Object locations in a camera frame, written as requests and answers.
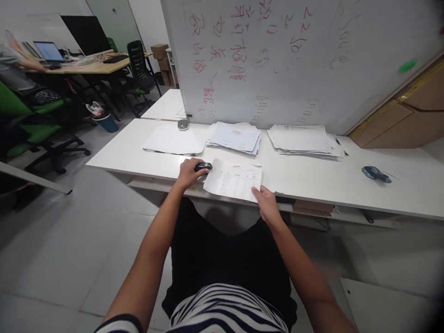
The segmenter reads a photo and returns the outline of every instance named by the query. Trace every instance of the person's arm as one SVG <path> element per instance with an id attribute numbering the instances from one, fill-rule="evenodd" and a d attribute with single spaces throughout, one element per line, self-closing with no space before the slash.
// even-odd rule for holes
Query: person's arm
<path id="1" fill-rule="evenodd" d="M 148 228 L 134 264 L 103 322 L 116 315 L 130 314 L 140 321 L 143 332 L 148 330 L 162 278 L 163 264 L 176 226 L 180 200 L 186 189 L 200 176 L 208 173 L 208 169 L 194 172 L 194 167 L 199 162 L 203 161 L 192 158 L 180 165 L 179 177 Z"/>
<path id="2" fill-rule="evenodd" d="M 10 47 L 12 47 L 14 50 L 16 50 L 18 53 L 20 53 L 22 56 L 24 56 L 26 59 L 18 59 L 18 64 L 21 67 L 25 67 L 27 69 L 33 69 L 38 72 L 46 72 L 48 69 L 43 67 L 37 60 L 35 60 L 33 57 L 31 57 L 29 54 L 23 51 L 20 44 L 12 38 L 9 41 Z"/>
<path id="3" fill-rule="evenodd" d="M 322 273 L 316 268 L 282 220 L 276 198 L 264 186 L 252 188 L 260 215 L 269 226 L 287 267 L 290 279 L 301 298 L 316 333 L 357 333 L 339 308 Z"/>

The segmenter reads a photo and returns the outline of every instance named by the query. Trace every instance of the trash bin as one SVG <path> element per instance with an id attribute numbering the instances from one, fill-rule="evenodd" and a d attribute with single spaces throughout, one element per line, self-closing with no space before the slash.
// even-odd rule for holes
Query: trash bin
<path id="1" fill-rule="evenodd" d="M 119 129 L 114 119 L 111 118 L 109 112 L 105 112 L 100 118 L 92 118 L 94 121 L 98 122 L 107 132 L 114 133 Z"/>

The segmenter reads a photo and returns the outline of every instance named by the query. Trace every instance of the striped shirt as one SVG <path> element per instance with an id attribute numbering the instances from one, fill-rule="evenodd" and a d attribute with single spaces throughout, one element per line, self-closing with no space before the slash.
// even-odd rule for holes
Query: striped shirt
<path id="1" fill-rule="evenodd" d="M 142 333 L 134 316 L 119 315 L 96 333 Z M 184 299 L 166 332 L 288 332 L 279 311 L 240 286 L 211 284 Z"/>

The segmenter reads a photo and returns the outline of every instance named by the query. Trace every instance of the white desk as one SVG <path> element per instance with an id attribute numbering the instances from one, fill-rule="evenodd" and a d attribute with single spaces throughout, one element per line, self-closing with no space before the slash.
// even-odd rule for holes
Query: white desk
<path id="1" fill-rule="evenodd" d="M 176 123 L 135 119 L 87 165 L 109 171 L 135 190 L 168 192 L 179 174 L 180 163 L 186 157 L 141 149 L 148 135 L 159 125 L 176 126 Z M 190 127 L 207 128 L 209 125 L 192 123 Z M 355 222 L 353 219 L 360 216 L 362 223 L 367 223 L 356 209 L 364 208 L 444 220 L 443 164 L 422 149 L 365 150 L 348 137 L 340 137 L 339 141 L 350 155 L 343 162 L 279 155 L 266 131 L 262 132 L 259 154 L 255 158 L 208 147 L 199 157 L 208 162 L 218 157 L 260 163 L 263 167 L 262 185 L 283 197 L 336 204 L 341 214 L 332 218 Z M 365 177 L 361 172 L 365 165 L 376 166 L 390 174 L 393 182 L 380 184 Z M 207 193 L 201 184 L 195 184 L 185 194 L 246 204 Z M 291 211 L 289 204 L 280 204 L 279 207 Z M 391 223 L 389 227 L 396 224 L 391 220 L 384 223 Z"/>
<path id="2" fill-rule="evenodd" d="M 169 120 L 177 122 L 185 119 L 178 113 L 184 108 L 184 101 L 180 89 L 170 89 L 160 97 L 153 106 L 147 109 L 141 119 Z"/>

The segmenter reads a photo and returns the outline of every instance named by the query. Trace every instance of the black monitor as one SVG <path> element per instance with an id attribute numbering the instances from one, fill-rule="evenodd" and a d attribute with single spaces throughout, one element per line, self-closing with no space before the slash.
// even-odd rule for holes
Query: black monitor
<path id="1" fill-rule="evenodd" d="M 84 55 L 111 52 L 112 47 L 95 16 L 62 16 Z"/>

